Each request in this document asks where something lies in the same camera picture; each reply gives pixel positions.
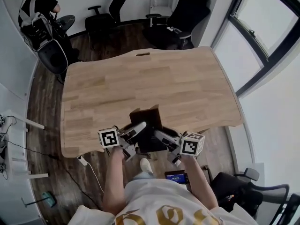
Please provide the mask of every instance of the chair armrest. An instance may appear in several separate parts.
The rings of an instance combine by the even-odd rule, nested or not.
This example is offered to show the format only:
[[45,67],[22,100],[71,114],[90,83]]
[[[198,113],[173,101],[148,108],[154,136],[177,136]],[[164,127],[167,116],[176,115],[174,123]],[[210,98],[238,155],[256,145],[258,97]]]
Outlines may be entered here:
[[158,13],[147,14],[146,17],[147,18],[156,18],[156,17],[161,17],[161,14],[158,14]]
[[102,7],[102,6],[100,6],[100,5],[99,5],[99,6],[93,6],[93,7],[89,7],[88,10],[92,10],[92,9],[96,10],[96,9],[98,9],[98,8],[101,8],[101,7]]
[[244,178],[249,178],[254,181],[258,181],[259,179],[259,172],[253,168],[246,168],[244,173],[242,174],[235,174],[235,177],[244,177]]
[[189,32],[181,32],[177,34],[179,36],[179,39],[186,39],[189,38],[191,35],[191,33]]

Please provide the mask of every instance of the black window frame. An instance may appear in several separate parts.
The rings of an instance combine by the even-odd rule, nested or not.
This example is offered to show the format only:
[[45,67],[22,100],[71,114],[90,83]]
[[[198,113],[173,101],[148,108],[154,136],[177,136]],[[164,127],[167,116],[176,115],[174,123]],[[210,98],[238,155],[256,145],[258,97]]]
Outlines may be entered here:
[[[275,51],[268,56],[265,50],[260,45],[259,41],[254,36],[254,33],[247,29],[236,17],[235,13],[242,0],[233,0],[230,8],[227,12],[226,18],[232,23],[233,26],[242,34],[242,36],[247,40],[249,45],[252,47],[258,58],[263,64],[263,68],[256,73],[246,84],[244,84],[237,92],[237,97],[240,97],[253,85],[255,85],[259,80],[261,80],[278,62],[289,52],[289,50],[295,45],[297,40],[300,38],[300,2],[298,0],[280,0],[284,3],[290,10],[292,10],[296,16],[298,16],[297,22],[294,24],[293,28],[289,31],[287,36],[283,39],[280,45],[275,49]],[[219,33],[224,30],[225,23],[223,23]]]

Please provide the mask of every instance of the gray backpack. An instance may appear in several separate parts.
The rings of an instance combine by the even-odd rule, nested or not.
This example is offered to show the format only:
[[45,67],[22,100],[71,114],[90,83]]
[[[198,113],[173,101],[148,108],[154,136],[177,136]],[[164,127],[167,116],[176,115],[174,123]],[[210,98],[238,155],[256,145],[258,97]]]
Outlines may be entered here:
[[43,14],[35,12],[35,2],[36,0],[30,1],[29,16],[22,9],[19,15],[23,20],[20,29],[25,43],[38,52],[53,40],[53,31],[49,20]]

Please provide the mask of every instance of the baseboard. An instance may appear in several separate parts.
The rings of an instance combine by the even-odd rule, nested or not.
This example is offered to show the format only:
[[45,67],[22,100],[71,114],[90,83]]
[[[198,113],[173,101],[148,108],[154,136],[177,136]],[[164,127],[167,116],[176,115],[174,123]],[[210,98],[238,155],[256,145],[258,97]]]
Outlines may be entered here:
[[[129,20],[129,21],[120,22],[118,26],[124,26],[124,25],[135,24],[135,23],[147,23],[147,22],[149,22],[149,18],[136,19],[136,20]],[[85,30],[85,31],[78,32],[78,33],[75,33],[73,35],[70,35],[69,38],[75,38],[77,36],[87,34],[87,33],[88,33],[87,30]]]

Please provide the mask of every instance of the display screen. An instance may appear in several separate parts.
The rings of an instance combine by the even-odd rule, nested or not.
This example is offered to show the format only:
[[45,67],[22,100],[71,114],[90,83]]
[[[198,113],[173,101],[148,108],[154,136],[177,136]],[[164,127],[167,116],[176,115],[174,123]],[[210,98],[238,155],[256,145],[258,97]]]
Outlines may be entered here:
[[172,180],[172,181],[178,182],[178,183],[185,183],[186,182],[186,178],[185,178],[184,174],[166,175],[166,178],[168,180]]

